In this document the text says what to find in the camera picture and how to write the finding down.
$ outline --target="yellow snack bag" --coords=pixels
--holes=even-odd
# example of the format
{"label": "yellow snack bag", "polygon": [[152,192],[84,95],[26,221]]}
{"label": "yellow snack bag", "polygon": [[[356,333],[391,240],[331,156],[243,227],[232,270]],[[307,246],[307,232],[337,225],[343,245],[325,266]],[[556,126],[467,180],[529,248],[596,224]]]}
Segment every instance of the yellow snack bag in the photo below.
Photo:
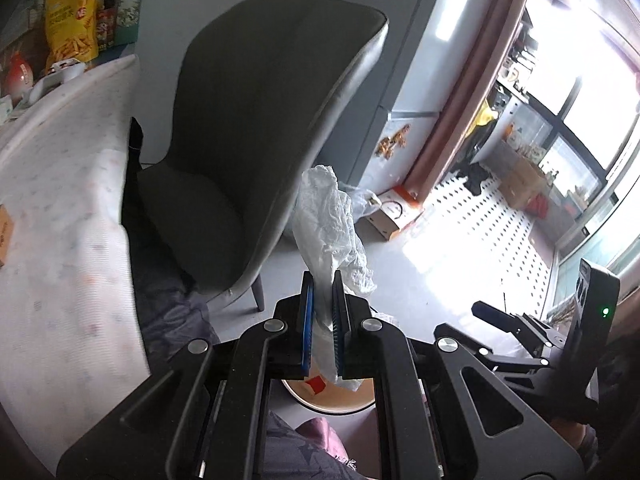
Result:
{"label": "yellow snack bag", "polygon": [[98,56],[96,10],[96,0],[46,1],[45,29],[50,48],[47,70],[70,57],[87,62]]}

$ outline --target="gray floor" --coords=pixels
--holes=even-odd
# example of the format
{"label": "gray floor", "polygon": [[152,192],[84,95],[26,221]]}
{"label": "gray floor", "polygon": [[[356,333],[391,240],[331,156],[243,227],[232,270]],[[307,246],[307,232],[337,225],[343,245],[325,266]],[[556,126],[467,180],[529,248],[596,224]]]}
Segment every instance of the gray floor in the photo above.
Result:
{"label": "gray floor", "polygon": [[[548,287],[548,248],[534,236],[532,221],[507,208],[499,181],[483,184],[473,197],[459,180],[439,185],[425,213],[391,242],[366,221],[356,230],[367,251],[378,288],[369,298],[381,312],[395,316],[411,338],[433,341],[436,325],[448,322],[494,348],[513,352],[515,339],[476,319],[477,300],[516,314],[540,314]],[[220,338],[237,338],[273,315],[280,298],[300,292],[306,266],[291,241],[282,239],[262,270],[265,312],[256,311],[251,293],[212,316]],[[316,416],[274,384],[271,407],[292,427]],[[361,473],[376,478],[378,448],[373,410],[330,418]]]}

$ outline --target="metal bolt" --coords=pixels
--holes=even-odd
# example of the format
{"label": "metal bolt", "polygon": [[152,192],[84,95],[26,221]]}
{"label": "metal bolt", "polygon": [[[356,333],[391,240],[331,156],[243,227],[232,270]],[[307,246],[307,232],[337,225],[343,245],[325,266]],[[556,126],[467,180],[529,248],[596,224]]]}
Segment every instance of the metal bolt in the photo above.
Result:
{"label": "metal bolt", "polygon": [[284,321],[281,319],[268,319],[264,322],[264,329],[267,332],[279,332],[284,329]]}
{"label": "metal bolt", "polygon": [[370,317],[369,319],[365,319],[362,322],[362,327],[367,332],[377,332],[382,329],[382,321],[376,319],[375,317]]}
{"label": "metal bolt", "polygon": [[209,343],[204,341],[204,339],[194,339],[187,346],[187,349],[192,354],[202,354],[207,351],[207,348],[209,348]]}
{"label": "metal bolt", "polygon": [[438,348],[443,352],[455,352],[458,349],[458,342],[450,337],[438,339]]}

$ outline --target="chair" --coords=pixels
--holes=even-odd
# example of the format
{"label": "chair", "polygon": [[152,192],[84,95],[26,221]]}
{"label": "chair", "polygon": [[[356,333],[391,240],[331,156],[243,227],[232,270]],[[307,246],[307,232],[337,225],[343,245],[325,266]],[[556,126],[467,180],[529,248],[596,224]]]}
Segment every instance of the chair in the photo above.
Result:
{"label": "chair", "polygon": [[138,174],[146,211],[212,311],[249,286],[309,168],[377,63],[379,11],[338,0],[245,0],[182,62],[165,158]]}

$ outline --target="white speckled tablecloth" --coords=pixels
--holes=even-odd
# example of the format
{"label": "white speckled tablecloth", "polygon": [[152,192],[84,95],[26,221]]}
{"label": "white speckled tablecloth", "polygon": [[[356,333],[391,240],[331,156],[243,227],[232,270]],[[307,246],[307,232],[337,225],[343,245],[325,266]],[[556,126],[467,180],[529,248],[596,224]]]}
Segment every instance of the white speckled tablecloth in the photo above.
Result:
{"label": "white speckled tablecloth", "polygon": [[120,225],[138,72],[101,65],[0,130],[0,403],[51,472],[148,376]]}

